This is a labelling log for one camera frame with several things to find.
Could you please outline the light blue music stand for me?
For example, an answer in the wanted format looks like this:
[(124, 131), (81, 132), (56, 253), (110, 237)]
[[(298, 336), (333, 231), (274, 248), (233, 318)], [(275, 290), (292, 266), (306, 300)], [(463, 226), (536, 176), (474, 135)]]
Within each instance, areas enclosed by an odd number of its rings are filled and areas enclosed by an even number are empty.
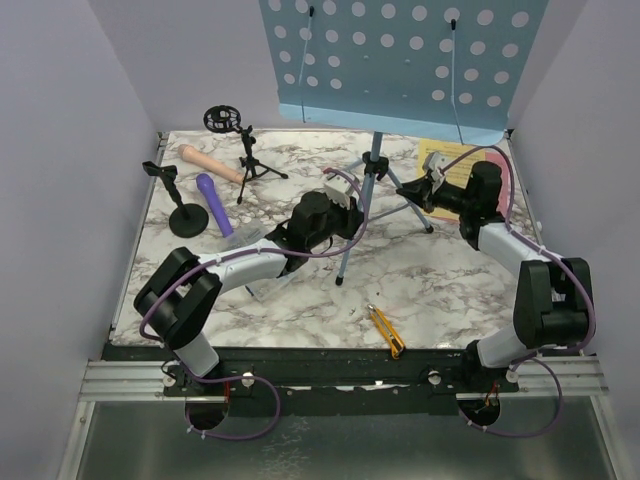
[(490, 146), (545, 16), (543, 1), (263, 1), (283, 117)]

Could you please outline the beige microphone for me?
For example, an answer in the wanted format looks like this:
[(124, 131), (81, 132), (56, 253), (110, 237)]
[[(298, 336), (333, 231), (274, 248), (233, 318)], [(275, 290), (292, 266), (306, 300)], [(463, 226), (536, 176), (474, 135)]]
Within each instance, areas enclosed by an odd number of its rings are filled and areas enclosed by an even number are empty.
[(187, 163), (196, 165), (218, 177), (236, 184), (241, 184), (243, 181), (243, 174), (200, 152), (191, 145), (181, 144), (178, 146), (177, 151), (180, 158)]

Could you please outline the pink sheet music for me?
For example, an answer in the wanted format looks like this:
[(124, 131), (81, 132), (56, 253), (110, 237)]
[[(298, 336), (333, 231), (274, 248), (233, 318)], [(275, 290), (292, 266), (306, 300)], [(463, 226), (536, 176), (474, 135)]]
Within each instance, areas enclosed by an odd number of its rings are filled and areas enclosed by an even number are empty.
[(485, 159), (491, 163), (498, 165), (501, 169), (500, 177), (501, 177), (502, 186), (501, 186), (500, 195), (499, 195), (498, 211), (503, 216), (506, 216), (508, 206), (510, 204), (509, 199), (510, 199), (510, 191), (511, 191), (507, 162), (501, 154), (493, 150), (489, 150), (486, 152)]

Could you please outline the black round-base mic stand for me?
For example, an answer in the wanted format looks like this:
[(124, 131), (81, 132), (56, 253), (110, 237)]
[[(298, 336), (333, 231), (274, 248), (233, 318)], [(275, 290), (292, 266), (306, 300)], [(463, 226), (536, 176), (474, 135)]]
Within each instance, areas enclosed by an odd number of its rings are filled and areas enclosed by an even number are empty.
[(176, 205), (169, 216), (171, 232), (179, 238), (193, 238), (203, 233), (208, 226), (209, 216), (202, 206), (183, 202), (175, 183), (178, 175), (177, 167), (174, 165), (159, 166), (151, 161), (146, 161), (142, 163), (142, 168), (149, 177), (157, 177), (161, 181)]

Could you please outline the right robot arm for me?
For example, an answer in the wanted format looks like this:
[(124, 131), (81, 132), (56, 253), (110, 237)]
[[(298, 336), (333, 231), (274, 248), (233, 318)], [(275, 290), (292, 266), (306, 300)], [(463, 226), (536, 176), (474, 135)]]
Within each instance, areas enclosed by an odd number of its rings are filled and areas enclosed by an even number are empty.
[(498, 210), (502, 170), (488, 161), (472, 166), (465, 187), (450, 184), (440, 168), (401, 184), (396, 193), (414, 205), (441, 208), (459, 218), (461, 237), (517, 279), (511, 324), (471, 347), (476, 358), (460, 367), (460, 379), (480, 392), (496, 380), (496, 369), (543, 347), (575, 347), (592, 326), (590, 268), (581, 258), (558, 257), (509, 228)]

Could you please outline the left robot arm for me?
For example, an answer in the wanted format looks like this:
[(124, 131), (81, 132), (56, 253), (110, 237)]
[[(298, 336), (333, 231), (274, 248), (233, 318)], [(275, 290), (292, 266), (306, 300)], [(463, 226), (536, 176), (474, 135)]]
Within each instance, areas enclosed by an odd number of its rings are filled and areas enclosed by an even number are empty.
[(364, 222), (355, 198), (341, 205), (312, 191), (302, 196), (287, 221), (251, 245), (209, 256), (176, 248), (134, 299), (141, 326), (150, 327), (188, 369), (187, 382), (197, 393), (212, 394), (221, 385), (222, 372), (203, 328), (218, 297), (295, 272), (316, 256), (315, 247), (335, 236), (353, 240)]

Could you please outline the yellow sheet music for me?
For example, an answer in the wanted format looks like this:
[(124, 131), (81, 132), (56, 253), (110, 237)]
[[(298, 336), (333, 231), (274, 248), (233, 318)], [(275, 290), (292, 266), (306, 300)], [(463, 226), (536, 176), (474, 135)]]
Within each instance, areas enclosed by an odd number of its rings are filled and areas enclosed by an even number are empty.
[[(421, 139), (418, 145), (418, 156), (416, 160), (417, 176), (422, 176), (424, 174), (423, 166), (425, 164), (427, 156), (430, 153), (440, 152), (444, 155), (446, 162), (449, 163), (470, 149), (471, 146), (469, 145), (461, 145), (458, 143), (443, 142), (439, 140)], [(468, 183), (472, 166), (475, 163), (484, 160), (485, 152), (483, 150), (473, 153), (472, 155), (463, 159), (454, 167), (452, 167), (446, 175), (446, 180), (450, 184), (464, 189)], [(447, 212), (442, 208), (436, 208), (432, 213), (428, 213), (428, 216), (430, 218), (449, 222), (458, 222), (459, 220), (459, 217), (456, 214)]]

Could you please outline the purple microphone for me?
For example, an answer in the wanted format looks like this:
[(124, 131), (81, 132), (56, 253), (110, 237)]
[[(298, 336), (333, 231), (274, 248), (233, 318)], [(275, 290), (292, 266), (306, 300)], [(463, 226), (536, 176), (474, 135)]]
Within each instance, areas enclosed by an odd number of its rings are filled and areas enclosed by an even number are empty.
[(198, 174), (196, 177), (196, 185), (206, 200), (222, 236), (224, 238), (231, 236), (234, 230), (217, 194), (213, 179), (208, 174)]

